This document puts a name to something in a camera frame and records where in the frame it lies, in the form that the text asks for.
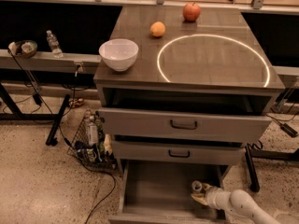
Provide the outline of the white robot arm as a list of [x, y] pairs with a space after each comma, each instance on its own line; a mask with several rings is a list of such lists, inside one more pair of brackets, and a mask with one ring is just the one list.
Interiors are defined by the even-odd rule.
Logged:
[[250, 219], [255, 224], [280, 224], [242, 189], [226, 191], [195, 180], [192, 182], [191, 196], [202, 205], [224, 210], [235, 217]]

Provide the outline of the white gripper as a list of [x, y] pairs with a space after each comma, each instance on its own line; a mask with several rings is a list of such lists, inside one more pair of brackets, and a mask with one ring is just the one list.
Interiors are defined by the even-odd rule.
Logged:
[[230, 202], [231, 193], [229, 191], [218, 187], [212, 187], [208, 183], [203, 183], [202, 187], [203, 192], [206, 194], [192, 193], [191, 196], [195, 201], [205, 206], [209, 205], [218, 210], [229, 210], [232, 207]]

